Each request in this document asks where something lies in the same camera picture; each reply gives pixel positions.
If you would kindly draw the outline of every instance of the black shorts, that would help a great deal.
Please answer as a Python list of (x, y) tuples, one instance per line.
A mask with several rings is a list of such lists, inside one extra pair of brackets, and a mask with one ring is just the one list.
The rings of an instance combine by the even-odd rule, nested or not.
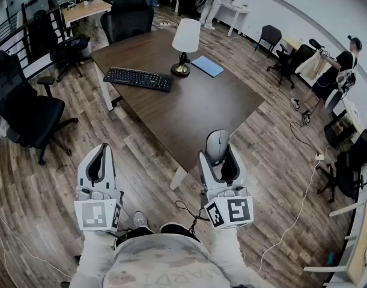
[[(196, 236), (194, 236), (192, 233), (190, 233), (187, 229), (185, 229), (183, 226), (177, 225), (177, 224), (173, 224), (173, 223), (169, 223), (166, 224), (162, 227), (162, 229), (160, 230), (160, 233), (173, 233), (176, 235), (182, 235), (182, 236), (186, 236), (189, 238), (192, 238), (196, 241), (198, 241), (199, 243), (201, 243)], [(124, 242), (124, 239), (128, 240), (131, 238), (136, 238), (136, 237), (140, 237), (140, 236), (147, 236), (147, 235), (153, 235), (154, 232), (152, 232), (150, 229), (142, 226), (139, 227), (137, 229), (134, 229), (132, 231), (130, 231), (127, 234), (127, 239), (126, 239), (126, 235), (121, 236), (121, 239), (117, 239), (117, 241), (115, 242), (116, 247), (118, 245), (120, 245), (120, 243)]]
[(327, 83), (322, 77), (319, 77), (318, 80), (311, 87), (311, 90), (314, 94), (324, 101), (327, 100), (332, 91), (336, 89), (336, 86), (332, 83)]

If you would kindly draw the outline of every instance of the plug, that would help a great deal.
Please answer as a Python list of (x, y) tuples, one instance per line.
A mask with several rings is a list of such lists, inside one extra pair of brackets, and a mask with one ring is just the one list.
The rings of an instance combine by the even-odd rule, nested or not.
[(323, 160), (325, 160), (325, 157), (324, 157), (324, 155), (320, 154), (320, 155), (315, 155), (315, 159), (317, 161), (323, 161)]

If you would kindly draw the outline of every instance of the brass lamp base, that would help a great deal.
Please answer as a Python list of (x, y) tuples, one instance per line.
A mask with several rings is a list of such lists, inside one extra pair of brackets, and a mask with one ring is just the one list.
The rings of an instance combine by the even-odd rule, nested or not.
[(190, 68), (185, 64), (176, 63), (171, 67), (171, 72), (178, 77), (187, 77), (190, 74)]

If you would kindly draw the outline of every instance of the white lampshade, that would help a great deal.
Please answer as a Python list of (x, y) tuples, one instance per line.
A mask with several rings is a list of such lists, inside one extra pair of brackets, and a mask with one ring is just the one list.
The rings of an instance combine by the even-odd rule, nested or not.
[(172, 46), (180, 52), (196, 52), (199, 46), (201, 23), (197, 20), (181, 19)]

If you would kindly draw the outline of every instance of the white sneaker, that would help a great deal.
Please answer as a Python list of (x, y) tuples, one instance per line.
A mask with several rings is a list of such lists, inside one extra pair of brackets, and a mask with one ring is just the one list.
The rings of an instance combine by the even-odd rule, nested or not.
[(294, 97), (290, 98), (290, 103), (293, 105), (293, 108), (298, 111), (300, 108), (300, 105), (298, 103), (298, 100), (296, 100)]
[(206, 25), (206, 24), (205, 24), (203, 27), (204, 27), (205, 29), (209, 29), (209, 30), (212, 30), (212, 31), (213, 31), (213, 30), (215, 30), (215, 28), (214, 28), (212, 25), (210, 26), (210, 25)]
[(133, 221), (136, 228), (147, 226), (147, 218), (142, 211), (136, 211), (134, 213)]
[(309, 125), (311, 122), (310, 114), (302, 114), (303, 122), (305, 122), (306, 125)]

